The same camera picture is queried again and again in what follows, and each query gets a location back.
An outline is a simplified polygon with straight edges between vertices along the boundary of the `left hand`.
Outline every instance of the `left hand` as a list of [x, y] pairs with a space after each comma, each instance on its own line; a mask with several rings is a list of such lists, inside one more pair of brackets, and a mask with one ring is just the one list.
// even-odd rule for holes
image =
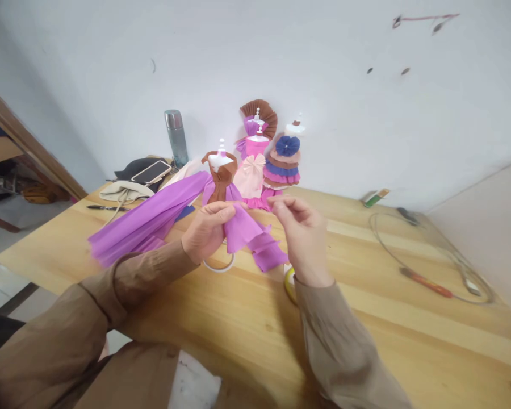
[[202, 263], [223, 243], [223, 224], [231, 220], [236, 209], [232, 202], [214, 202], [199, 210], [183, 234], [183, 250], [195, 264]]

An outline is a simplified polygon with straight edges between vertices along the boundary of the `door frame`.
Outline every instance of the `door frame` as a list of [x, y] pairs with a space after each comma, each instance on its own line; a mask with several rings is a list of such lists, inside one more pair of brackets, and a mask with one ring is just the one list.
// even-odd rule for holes
[[75, 199], [81, 200], [87, 196], [87, 192], [76, 179], [32, 136], [2, 98], [0, 98], [0, 127], [36, 166], [40, 167], [47, 176], [55, 179]]

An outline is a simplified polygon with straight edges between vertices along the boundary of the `brown shirt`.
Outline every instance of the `brown shirt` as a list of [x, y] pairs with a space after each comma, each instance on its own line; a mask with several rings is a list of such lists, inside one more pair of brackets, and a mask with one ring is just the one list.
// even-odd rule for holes
[[[157, 288], [192, 271], [179, 241], [68, 288], [0, 349], [0, 408], [166, 408], [179, 348], [133, 341], [98, 362], [108, 330]], [[327, 408], [410, 408], [338, 286], [296, 283], [305, 344]], [[222, 383], [215, 408], [272, 407]]]

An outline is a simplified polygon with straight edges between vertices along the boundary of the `brown paper fan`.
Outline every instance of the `brown paper fan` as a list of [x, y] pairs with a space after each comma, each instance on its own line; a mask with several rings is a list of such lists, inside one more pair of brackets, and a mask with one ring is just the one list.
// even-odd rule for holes
[[241, 106], [240, 110], [244, 116], [250, 116], [256, 114], [257, 108], [259, 108], [259, 117], [268, 124], [263, 135], [272, 140], [277, 132], [278, 117], [267, 101], [264, 99], [254, 99]]

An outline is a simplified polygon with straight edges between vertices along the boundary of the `hand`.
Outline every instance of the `hand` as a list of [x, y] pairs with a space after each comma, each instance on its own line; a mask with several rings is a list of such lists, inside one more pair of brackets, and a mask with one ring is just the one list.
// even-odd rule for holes
[[200, 264], [216, 252], [224, 239], [222, 226], [235, 212], [232, 202], [214, 202], [199, 210], [181, 238], [183, 250], [193, 263]]
[[326, 220], [305, 201], [293, 196], [267, 199], [284, 226], [288, 256], [295, 276], [309, 287], [329, 287], [334, 283], [326, 267]]

